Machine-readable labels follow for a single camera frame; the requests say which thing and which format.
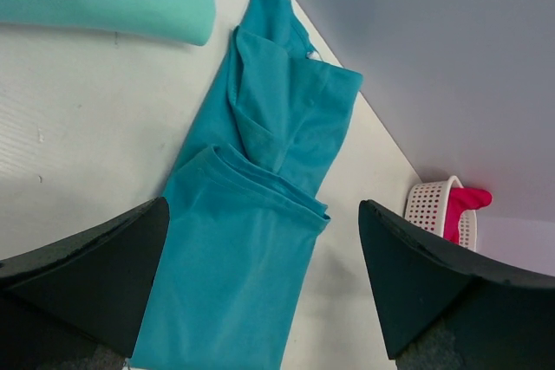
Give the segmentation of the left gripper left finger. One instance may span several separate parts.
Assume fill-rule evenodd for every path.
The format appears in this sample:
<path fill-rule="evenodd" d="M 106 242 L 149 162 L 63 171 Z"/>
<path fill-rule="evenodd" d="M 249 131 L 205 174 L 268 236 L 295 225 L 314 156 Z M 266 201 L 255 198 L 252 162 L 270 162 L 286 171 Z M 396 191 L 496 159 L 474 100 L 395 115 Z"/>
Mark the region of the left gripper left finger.
<path fill-rule="evenodd" d="M 3 369 L 122 369 L 137 341 L 169 207 L 154 198 L 1 262 Z"/>

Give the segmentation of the teal t-shirt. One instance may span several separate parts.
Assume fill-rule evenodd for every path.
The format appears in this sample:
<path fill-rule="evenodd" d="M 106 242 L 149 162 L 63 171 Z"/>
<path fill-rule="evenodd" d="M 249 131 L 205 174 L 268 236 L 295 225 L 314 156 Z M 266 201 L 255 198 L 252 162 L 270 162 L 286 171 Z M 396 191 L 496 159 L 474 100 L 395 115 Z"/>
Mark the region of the teal t-shirt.
<path fill-rule="evenodd" d="M 133 367 L 281 366 L 361 84 L 319 58 L 291 0 L 250 0 L 163 191 Z"/>

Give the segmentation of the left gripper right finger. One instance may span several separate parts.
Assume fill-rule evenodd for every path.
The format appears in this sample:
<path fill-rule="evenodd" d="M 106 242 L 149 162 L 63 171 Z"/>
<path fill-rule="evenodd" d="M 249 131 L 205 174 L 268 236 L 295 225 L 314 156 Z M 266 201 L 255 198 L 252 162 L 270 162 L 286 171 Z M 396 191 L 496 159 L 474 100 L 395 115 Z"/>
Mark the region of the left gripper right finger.
<path fill-rule="evenodd" d="M 399 369 L 552 369 L 554 279 L 450 243 L 373 200 L 359 234 Z"/>

